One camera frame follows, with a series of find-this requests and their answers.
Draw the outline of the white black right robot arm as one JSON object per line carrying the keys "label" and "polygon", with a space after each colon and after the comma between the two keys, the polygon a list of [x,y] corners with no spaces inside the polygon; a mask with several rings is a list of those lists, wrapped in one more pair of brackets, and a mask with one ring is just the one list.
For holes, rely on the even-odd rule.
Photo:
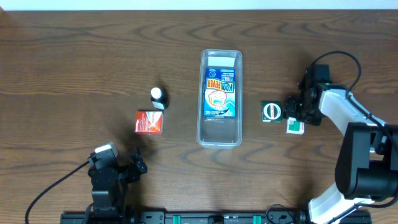
{"label": "white black right robot arm", "polygon": [[340,223],[361,207],[397,203],[397,126],[373,116],[343,85],[301,85],[284,116],[314,126],[329,118],[343,135],[335,181],[308,202],[308,223]]}

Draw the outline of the blue Kool Fever box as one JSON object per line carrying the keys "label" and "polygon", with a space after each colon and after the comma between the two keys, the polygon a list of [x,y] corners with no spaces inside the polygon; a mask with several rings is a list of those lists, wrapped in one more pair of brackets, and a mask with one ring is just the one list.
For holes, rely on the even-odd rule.
{"label": "blue Kool Fever box", "polygon": [[236,116],[236,73],[233,68],[207,68],[203,115],[206,118]]}

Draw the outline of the red orange Panadol box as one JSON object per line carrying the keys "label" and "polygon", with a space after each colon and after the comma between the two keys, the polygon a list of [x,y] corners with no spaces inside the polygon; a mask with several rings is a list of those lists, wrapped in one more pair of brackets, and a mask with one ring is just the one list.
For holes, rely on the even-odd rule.
{"label": "red orange Panadol box", "polygon": [[162,111],[137,111],[135,133],[163,134],[164,114]]}

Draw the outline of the green Zam-Buk box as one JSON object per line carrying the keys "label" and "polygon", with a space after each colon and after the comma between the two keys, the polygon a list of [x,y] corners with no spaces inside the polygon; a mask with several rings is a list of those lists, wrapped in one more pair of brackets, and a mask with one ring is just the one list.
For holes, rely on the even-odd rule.
{"label": "green Zam-Buk box", "polygon": [[262,122],[263,123],[281,123],[282,104],[278,101],[263,101],[261,103]]}

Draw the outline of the dark bottle white cap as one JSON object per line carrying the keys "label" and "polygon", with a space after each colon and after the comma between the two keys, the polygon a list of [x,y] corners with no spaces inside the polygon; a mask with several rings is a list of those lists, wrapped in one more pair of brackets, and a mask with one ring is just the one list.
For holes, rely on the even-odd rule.
{"label": "dark bottle white cap", "polygon": [[155,108],[159,110],[166,110],[169,107],[167,96],[159,87],[153,87],[150,91],[151,101]]}

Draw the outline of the white green Panadol box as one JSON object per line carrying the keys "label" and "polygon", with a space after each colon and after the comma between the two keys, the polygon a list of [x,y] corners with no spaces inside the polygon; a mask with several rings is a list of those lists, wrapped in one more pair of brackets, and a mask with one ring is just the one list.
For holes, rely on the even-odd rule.
{"label": "white green Panadol box", "polygon": [[302,135],[305,132],[305,123],[297,121],[295,118],[287,118],[287,134]]}

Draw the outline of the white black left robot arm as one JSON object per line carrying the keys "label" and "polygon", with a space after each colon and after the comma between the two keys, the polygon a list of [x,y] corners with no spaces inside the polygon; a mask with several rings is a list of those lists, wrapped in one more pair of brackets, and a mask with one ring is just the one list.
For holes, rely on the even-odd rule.
{"label": "white black left robot arm", "polygon": [[128,185],[140,180],[147,166],[139,150],[131,153],[131,163],[121,166],[112,149],[94,152],[88,158],[95,218],[126,218]]}

